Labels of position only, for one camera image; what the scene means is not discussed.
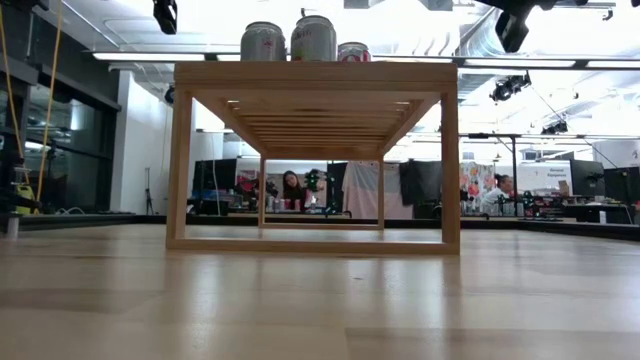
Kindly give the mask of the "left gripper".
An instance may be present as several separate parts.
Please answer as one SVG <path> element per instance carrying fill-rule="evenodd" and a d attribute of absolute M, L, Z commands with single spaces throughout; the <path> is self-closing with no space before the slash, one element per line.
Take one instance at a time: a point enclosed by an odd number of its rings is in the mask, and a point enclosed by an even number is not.
<path fill-rule="evenodd" d="M 176 0 L 153 0 L 153 16 L 164 34 L 177 33 Z"/>

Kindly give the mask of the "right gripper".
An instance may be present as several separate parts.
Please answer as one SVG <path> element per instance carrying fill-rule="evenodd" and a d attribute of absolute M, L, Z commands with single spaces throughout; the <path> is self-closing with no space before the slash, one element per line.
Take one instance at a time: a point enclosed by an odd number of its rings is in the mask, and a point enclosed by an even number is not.
<path fill-rule="evenodd" d="M 526 20 L 531 9 L 512 14 L 502 11 L 495 24 L 495 32 L 505 53 L 517 53 L 520 50 L 529 28 Z"/>

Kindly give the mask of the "silver Diet Coke can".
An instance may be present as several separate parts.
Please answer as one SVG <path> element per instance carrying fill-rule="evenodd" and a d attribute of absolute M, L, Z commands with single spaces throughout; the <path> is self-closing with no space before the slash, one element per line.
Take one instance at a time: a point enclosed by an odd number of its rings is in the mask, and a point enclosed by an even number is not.
<path fill-rule="evenodd" d="M 250 23 L 240 44 L 242 61 L 285 61 L 286 41 L 279 26 L 271 22 Z"/>
<path fill-rule="evenodd" d="M 338 46 L 339 62 L 370 62 L 371 54 L 366 44 L 361 42 L 345 42 Z"/>
<path fill-rule="evenodd" d="M 292 61 L 337 60 L 337 35 L 331 21 L 320 15 L 299 19 L 291 35 Z"/>

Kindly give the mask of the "wooden slatted shelf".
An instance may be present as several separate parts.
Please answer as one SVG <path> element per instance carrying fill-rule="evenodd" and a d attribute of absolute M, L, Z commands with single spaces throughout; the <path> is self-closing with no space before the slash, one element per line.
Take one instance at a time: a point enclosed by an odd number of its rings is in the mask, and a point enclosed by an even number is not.
<path fill-rule="evenodd" d="M 179 62 L 165 245 L 170 250 L 340 255 L 456 255 L 460 251 L 457 67 L 402 62 Z M 220 118 L 262 161 L 358 160 L 385 155 L 433 107 L 441 110 L 439 242 L 392 241 L 373 225 L 270 223 L 273 237 L 186 234 L 192 105 Z"/>

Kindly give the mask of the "ceiling light strip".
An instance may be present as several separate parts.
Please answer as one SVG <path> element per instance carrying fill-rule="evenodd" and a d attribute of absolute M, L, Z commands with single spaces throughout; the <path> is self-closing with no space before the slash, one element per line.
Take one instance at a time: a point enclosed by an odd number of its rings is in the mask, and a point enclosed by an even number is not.
<path fill-rule="evenodd" d="M 216 54 L 216 57 L 217 57 L 218 61 L 241 61 L 241 55 L 239 53 L 237 53 L 237 54 Z M 287 54 L 283 61 L 290 61 L 290 60 L 291 60 L 291 56 L 290 56 L 290 54 Z"/>
<path fill-rule="evenodd" d="M 466 59 L 465 67 L 477 68 L 567 68 L 575 65 L 574 60 L 548 60 L 548 59 Z"/>
<path fill-rule="evenodd" d="M 640 69 L 640 60 L 590 60 L 587 63 L 588 68 L 593 69 L 620 69 L 620 70 L 632 70 Z"/>
<path fill-rule="evenodd" d="M 94 52 L 93 57 L 111 62 L 186 62 L 204 61 L 199 53 Z"/>

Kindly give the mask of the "black crossbar stand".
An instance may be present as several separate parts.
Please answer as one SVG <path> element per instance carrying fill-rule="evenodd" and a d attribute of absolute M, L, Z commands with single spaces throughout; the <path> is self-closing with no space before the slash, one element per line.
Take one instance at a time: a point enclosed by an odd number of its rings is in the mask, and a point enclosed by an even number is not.
<path fill-rule="evenodd" d="M 465 144 L 500 143 L 509 151 L 496 159 L 497 174 L 513 178 L 515 196 L 573 195 L 571 160 L 600 162 L 605 169 L 640 167 L 640 136 L 595 136 L 577 134 L 518 135 L 471 133 Z"/>

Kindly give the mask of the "colourful floral cloth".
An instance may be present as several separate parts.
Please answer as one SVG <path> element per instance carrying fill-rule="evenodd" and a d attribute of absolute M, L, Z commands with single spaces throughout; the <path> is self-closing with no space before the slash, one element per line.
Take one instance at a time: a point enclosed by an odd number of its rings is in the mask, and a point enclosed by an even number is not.
<path fill-rule="evenodd" d="M 495 188 L 495 185 L 495 167 L 493 165 L 476 162 L 461 163 L 459 186 L 464 212 L 479 212 L 484 197 Z"/>

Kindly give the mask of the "person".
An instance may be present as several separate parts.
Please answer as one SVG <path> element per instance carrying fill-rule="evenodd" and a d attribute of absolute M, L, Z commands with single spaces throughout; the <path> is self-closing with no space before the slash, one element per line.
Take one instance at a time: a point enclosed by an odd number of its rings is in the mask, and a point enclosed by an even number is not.
<path fill-rule="evenodd" d="M 293 171 L 286 171 L 283 174 L 283 194 L 285 205 L 288 210 L 303 211 L 307 199 L 307 189 L 304 188 L 297 174 Z"/>
<path fill-rule="evenodd" d="M 485 194 L 481 202 L 481 210 L 489 213 L 500 197 L 508 199 L 514 189 L 513 178 L 509 175 L 496 174 L 496 187 Z"/>

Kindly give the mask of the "black monitor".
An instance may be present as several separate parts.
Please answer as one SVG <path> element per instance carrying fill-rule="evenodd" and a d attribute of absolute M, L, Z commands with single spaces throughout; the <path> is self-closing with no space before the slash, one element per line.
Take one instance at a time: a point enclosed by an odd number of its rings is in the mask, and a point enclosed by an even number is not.
<path fill-rule="evenodd" d="M 640 167 L 605 169 L 604 181 L 608 198 L 627 204 L 640 202 Z"/>
<path fill-rule="evenodd" d="M 196 161 L 192 190 L 233 189 L 236 186 L 236 170 L 236 159 Z"/>
<path fill-rule="evenodd" d="M 600 162 L 571 160 L 571 184 L 574 196 L 604 196 L 604 167 Z"/>

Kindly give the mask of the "black hanging cloth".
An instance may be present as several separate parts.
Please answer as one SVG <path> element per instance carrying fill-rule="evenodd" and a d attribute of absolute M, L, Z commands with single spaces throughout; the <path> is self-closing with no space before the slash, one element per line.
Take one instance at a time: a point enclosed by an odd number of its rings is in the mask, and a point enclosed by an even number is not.
<path fill-rule="evenodd" d="M 416 161 L 399 165 L 401 199 L 413 208 L 414 219 L 441 219 L 442 167 L 440 161 Z"/>

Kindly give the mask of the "black tripod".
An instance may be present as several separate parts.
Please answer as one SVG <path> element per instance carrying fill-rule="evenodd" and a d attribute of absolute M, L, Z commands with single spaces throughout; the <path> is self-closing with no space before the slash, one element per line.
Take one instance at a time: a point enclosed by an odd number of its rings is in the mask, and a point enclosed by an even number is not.
<path fill-rule="evenodd" d="M 150 168 L 145 168 L 145 214 L 154 215 L 153 199 L 150 189 Z"/>

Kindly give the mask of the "white hanging cloth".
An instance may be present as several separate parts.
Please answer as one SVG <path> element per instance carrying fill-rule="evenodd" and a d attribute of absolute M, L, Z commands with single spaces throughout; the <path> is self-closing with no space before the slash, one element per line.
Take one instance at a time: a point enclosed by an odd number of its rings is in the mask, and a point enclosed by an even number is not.
<path fill-rule="evenodd" d="M 379 164 L 350 161 L 347 163 L 342 191 L 343 210 L 354 219 L 378 219 Z M 404 205 L 398 164 L 384 164 L 384 217 L 411 220 L 413 206 Z"/>

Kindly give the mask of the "black panel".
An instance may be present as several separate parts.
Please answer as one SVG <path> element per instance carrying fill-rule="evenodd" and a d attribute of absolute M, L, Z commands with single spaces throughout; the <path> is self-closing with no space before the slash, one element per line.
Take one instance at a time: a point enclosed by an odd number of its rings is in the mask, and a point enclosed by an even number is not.
<path fill-rule="evenodd" d="M 329 193 L 331 195 L 330 204 L 337 211 L 343 210 L 343 181 L 347 162 L 329 163 L 327 165 L 327 173 L 330 178 Z"/>

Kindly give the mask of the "black aluminium table frame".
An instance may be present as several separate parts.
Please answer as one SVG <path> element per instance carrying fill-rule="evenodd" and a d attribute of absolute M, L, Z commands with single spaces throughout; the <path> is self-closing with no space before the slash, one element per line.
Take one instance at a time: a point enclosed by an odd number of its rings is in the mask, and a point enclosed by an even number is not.
<path fill-rule="evenodd" d="M 89 215 L 39 215 L 24 216 L 19 221 L 21 230 L 45 230 L 96 227 L 107 225 L 127 224 L 164 224 L 166 218 L 162 215 L 134 215 L 134 214 L 89 214 Z M 275 219 L 275 224 L 296 225 L 365 225 L 373 226 L 373 220 L 357 220 L 322 216 L 309 218 Z M 188 225 L 209 226 L 256 226 L 256 217 L 215 217 L 189 216 Z M 461 220 L 463 230 L 503 230 L 503 231 L 532 231 L 554 233 L 582 237 L 595 237 L 613 240 L 625 240 L 640 243 L 640 226 L 622 224 L 597 224 L 563 221 L 539 221 L 515 218 L 464 218 Z"/>

